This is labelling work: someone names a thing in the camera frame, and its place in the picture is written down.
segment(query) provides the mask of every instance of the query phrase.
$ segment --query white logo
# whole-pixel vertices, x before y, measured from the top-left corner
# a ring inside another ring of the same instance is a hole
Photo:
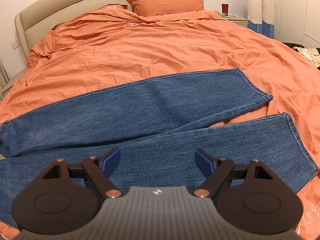
[[[155,189],[154,191],[153,191],[153,194],[155,194],[155,195],[157,195],[157,196],[159,196],[160,194],[162,194],[163,193],[163,191],[161,190],[161,189],[159,189],[159,188],[157,188],[157,189]]]

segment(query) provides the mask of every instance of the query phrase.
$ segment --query orange bedding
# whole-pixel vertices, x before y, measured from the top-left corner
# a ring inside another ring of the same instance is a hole
[[[214,12],[151,17],[123,9],[85,13],[57,25],[36,44],[27,67],[0,103],[0,123],[58,100],[152,76],[237,67],[274,99],[224,124],[288,112],[320,164],[320,71],[282,43]],[[314,240],[320,234],[320,178],[298,196],[304,206],[298,232]],[[4,224],[0,231],[9,238],[17,232]]]

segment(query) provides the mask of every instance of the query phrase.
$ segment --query ribbed gray surface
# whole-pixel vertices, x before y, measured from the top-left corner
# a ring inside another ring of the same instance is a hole
[[[160,189],[156,195],[153,191]],[[289,231],[274,236],[246,233],[226,222],[208,198],[181,187],[131,187],[129,193],[107,199],[96,217],[69,233],[44,236],[22,231],[15,240],[294,240]]]

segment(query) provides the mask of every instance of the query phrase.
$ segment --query headboard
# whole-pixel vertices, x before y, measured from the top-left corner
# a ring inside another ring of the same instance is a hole
[[[111,3],[125,3],[128,10],[132,10],[126,0],[38,0],[31,4],[14,19],[25,57],[28,57],[31,47],[58,23]]]

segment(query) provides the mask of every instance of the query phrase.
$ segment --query wall outlet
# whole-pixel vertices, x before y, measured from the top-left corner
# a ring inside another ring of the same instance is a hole
[[[13,43],[11,43],[11,47],[12,47],[13,50],[15,50],[19,46],[20,46],[20,41],[19,40],[15,40]]]

